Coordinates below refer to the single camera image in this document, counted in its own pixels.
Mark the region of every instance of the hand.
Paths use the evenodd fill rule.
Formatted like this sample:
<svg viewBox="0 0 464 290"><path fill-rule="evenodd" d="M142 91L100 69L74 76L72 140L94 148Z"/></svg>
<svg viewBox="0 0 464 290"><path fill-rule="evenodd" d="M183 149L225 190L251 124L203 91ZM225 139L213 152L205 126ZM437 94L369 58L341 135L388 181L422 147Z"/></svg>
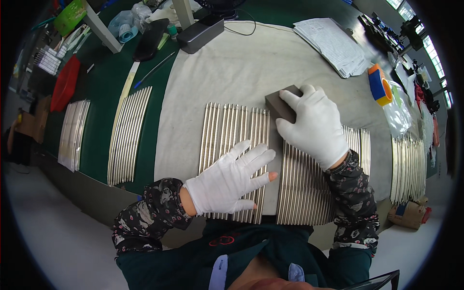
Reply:
<svg viewBox="0 0 464 290"><path fill-rule="evenodd" d="M255 178L251 176L271 162L276 152L268 150L265 144L260 144L237 159L249 148L250 143L250 140L245 140L235 144L229 153L222 155L199 176L185 181L183 187L188 191L197 214L234 213L254 208L254 201L239 198L275 179L275 172L264 173ZM185 195L184 191L181 194L182 203L189 200Z"/></svg>
<svg viewBox="0 0 464 290"><path fill-rule="evenodd" d="M288 143L313 157L323 171L338 163L348 152L343 136L340 113L321 87L301 86L300 98L287 90L279 95L295 112L292 124L277 119L277 131Z"/></svg>

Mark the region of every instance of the cardboard box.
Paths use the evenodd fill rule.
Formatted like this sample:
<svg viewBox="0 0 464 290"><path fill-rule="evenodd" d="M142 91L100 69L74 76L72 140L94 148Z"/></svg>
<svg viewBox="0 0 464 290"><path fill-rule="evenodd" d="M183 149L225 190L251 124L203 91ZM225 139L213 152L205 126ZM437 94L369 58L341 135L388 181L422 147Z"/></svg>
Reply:
<svg viewBox="0 0 464 290"><path fill-rule="evenodd" d="M428 199L423 196L419 200L406 204L394 205L388 212L388 219L399 226L419 229L427 221L431 208L427 207Z"/></svg>
<svg viewBox="0 0 464 290"><path fill-rule="evenodd" d="M22 122L16 127L16 131L30 136L34 138L37 143L42 144L51 101L51 96L41 99L37 103L35 116L23 112Z"/></svg>

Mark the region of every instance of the window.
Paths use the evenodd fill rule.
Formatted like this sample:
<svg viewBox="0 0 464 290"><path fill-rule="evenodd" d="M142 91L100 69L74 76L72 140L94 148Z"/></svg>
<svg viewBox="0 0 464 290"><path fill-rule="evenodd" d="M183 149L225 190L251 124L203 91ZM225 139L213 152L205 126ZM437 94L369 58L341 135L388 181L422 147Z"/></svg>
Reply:
<svg viewBox="0 0 464 290"><path fill-rule="evenodd" d="M444 88L444 87L446 87L446 85L447 85L447 81L446 81L446 79L444 79L441 82L441 87ZM451 106L453 105L453 97L451 96L451 92L449 92L448 90L445 90L443 92L443 95L445 97L446 108L451 109Z"/></svg>
<svg viewBox="0 0 464 290"><path fill-rule="evenodd" d="M451 96L451 92L449 91L444 91L445 93L445 101L446 101L446 108L451 109L453 106L453 97Z"/></svg>
<svg viewBox="0 0 464 290"><path fill-rule="evenodd" d="M438 58L437 51L435 50L432 40L430 39L430 36L428 35L426 38L424 38L424 48L427 54L429 55L430 59L432 60L433 66L435 67L435 70L437 71L438 77L439 78L444 77L445 72L443 72L443 67L441 66L441 62L440 62L440 59Z"/></svg>
<svg viewBox="0 0 464 290"><path fill-rule="evenodd" d="M404 20L410 20L416 13L414 10L409 6L409 4L405 1L401 8L398 10L398 13L403 17Z"/></svg>
<svg viewBox="0 0 464 290"><path fill-rule="evenodd" d="M414 17L414 15L416 15L414 10L411 8L411 6L409 6L409 4L406 1L403 3L403 5L401 5L401 8L398 10L398 13L406 21L411 20ZM420 24L418 27L416 27L416 33L419 34L423 29L424 25Z"/></svg>
<svg viewBox="0 0 464 290"><path fill-rule="evenodd" d="M402 0L387 0L387 2L396 10L401 5Z"/></svg>

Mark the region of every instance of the ballpoint pen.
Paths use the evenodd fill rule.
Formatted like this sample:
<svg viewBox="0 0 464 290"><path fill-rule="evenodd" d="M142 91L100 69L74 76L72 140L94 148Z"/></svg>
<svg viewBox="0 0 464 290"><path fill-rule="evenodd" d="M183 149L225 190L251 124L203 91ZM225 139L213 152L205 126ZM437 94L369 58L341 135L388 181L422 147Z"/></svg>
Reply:
<svg viewBox="0 0 464 290"><path fill-rule="evenodd" d="M168 60L168 58L170 58L171 56L173 56L175 54L175 52L172 52L170 55L168 55L165 59L163 59L159 64L157 64L154 68L152 68L141 80L140 82L138 82L134 89L136 89L149 75L150 73L152 73L154 70L156 70L156 68L158 68L160 65L162 65L165 61Z"/></svg>

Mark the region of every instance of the green cap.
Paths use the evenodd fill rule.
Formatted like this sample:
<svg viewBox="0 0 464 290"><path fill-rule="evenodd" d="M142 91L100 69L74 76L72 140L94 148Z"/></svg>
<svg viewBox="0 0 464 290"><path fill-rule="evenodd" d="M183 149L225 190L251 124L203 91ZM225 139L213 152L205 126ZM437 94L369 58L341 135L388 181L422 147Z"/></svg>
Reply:
<svg viewBox="0 0 464 290"><path fill-rule="evenodd" d="M170 35L175 35L177 33L177 28L173 24L168 25L168 32Z"/></svg>

